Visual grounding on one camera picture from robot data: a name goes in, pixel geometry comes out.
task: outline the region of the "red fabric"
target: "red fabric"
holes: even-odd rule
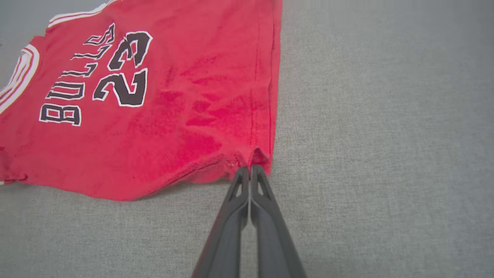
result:
[[[99,11],[54,18],[46,35],[25,48],[27,62],[0,95],[0,181],[133,200],[178,181],[232,178],[239,167],[253,163],[269,173],[280,22],[281,0],[121,0]],[[98,41],[112,23],[112,42],[83,44],[91,36]],[[121,41],[139,31],[152,37],[142,64],[136,65],[135,56],[126,60],[124,53],[122,68],[111,71]],[[74,58],[98,53],[104,45],[111,47],[99,60]],[[131,47],[136,55],[139,46]],[[88,77],[61,76],[87,71],[93,62],[98,65]],[[105,88],[104,99],[95,99],[100,80],[109,74],[124,73],[131,93],[137,92],[133,75],[144,69],[141,106],[119,105],[114,83]],[[48,97],[57,82],[84,83],[84,96]],[[78,106],[79,124],[41,121],[45,104]],[[46,111],[49,119],[59,117]],[[62,111],[66,119],[74,113]]]

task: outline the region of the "gray textured background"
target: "gray textured background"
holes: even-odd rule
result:
[[[52,16],[100,3],[3,1],[1,83]],[[493,26],[491,0],[284,0],[270,180],[308,276],[494,277]],[[2,186],[0,277],[187,277],[227,187]]]

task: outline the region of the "red jersey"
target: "red jersey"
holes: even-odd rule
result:
[[[50,20],[0,92],[0,181],[132,200],[269,173],[281,0],[114,0]]]

